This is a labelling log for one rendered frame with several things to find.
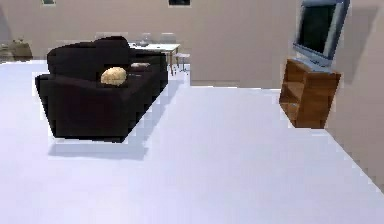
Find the white chair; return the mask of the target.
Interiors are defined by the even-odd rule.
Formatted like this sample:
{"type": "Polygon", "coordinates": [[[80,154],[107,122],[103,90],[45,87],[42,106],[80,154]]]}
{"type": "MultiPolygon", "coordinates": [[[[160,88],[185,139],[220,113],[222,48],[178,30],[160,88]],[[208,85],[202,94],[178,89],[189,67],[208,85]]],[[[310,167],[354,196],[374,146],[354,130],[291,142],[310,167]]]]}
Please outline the white chair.
{"type": "MultiPolygon", "coordinates": [[[[178,43],[177,37],[175,33],[161,33],[160,44],[172,44],[175,45],[178,43]]],[[[171,70],[173,70],[173,65],[176,65],[178,69],[182,72],[186,72],[185,68],[185,60],[190,57],[188,53],[181,53],[179,51],[179,48],[176,47],[171,51],[166,52],[168,59],[169,59],[169,65],[171,66],[171,70]]]]}

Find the grey television set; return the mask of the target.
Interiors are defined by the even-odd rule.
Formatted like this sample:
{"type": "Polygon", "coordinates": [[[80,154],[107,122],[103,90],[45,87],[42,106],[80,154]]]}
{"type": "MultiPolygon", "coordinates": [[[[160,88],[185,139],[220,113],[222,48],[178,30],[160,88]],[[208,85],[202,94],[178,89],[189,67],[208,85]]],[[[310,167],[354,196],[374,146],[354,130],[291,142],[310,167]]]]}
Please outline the grey television set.
{"type": "Polygon", "coordinates": [[[350,0],[303,0],[293,49],[312,71],[330,72],[350,0]]]}

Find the white dining table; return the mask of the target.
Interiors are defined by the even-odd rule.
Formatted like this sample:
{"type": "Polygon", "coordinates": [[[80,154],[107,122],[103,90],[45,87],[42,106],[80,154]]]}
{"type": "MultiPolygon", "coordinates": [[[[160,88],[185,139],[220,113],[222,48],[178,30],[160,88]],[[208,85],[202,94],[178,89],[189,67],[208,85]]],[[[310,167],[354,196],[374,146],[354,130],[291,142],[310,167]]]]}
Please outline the white dining table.
{"type": "Polygon", "coordinates": [[[172,74],[175,74],[176,70],[174,69],[173,57],[178,53],[180,47],[179,44],[150,43],[142,45],[140,43],[130,42],[129,46],[134,49],[151,50],[165,53],[168,56],[170,71],[172,74]]]}

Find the tan round cushion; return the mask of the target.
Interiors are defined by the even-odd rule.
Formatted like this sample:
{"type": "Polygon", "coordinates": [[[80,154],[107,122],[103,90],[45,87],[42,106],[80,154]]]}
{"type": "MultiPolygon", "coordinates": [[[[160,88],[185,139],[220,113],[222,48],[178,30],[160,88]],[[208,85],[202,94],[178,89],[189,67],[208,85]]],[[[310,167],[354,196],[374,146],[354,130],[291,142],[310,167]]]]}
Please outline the tan round cushion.
{"type": "Polygon", "coordinates": [[[125,82],[127,72],[121,67],[111,67],[104,71],[101,75],[101,82],[103,84],[119,86],[125,82]]]}

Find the black sofa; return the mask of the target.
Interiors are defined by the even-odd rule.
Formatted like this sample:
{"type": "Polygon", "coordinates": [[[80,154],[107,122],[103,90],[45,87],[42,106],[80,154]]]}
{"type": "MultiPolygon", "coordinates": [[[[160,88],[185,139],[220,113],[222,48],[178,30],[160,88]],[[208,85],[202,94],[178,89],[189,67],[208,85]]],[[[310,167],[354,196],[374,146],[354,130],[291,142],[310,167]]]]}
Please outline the black sofa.
{"type": "Polygon", "coordinates": [[[121,143],[168,84],[166,56],[131,48],[122,36],[54,48],[47,63],[35,85],[56,138],[121,143]],[[101,82],[111,67],[126,70],[123,84],[101,82]]]}

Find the brown wooden television stand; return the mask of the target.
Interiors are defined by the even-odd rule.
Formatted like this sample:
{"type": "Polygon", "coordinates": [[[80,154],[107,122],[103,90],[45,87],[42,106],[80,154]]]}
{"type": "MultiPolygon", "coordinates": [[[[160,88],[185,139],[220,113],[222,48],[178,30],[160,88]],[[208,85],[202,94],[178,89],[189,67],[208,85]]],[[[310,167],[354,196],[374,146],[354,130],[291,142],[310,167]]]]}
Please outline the brown wooden television stand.
{"type": "Polygon", "coordinates": [[[295,128],[325,127],[340,78],[336,71],[313,71],[303,62],[287,60],[279,104],[295,128]]]}

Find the olive low cabinet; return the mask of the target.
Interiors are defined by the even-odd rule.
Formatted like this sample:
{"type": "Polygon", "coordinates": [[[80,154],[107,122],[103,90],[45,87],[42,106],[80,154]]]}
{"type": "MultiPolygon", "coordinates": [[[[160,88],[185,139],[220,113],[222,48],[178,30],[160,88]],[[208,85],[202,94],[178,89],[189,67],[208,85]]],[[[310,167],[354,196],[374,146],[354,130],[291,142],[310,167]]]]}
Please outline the olive low cabinet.
{"type": "Polygon", "coordinates": [[[12,41],[9,44],[0,44],[0,63],[12,61],[29,61],[33,59],[28,43],[12,41]]]}

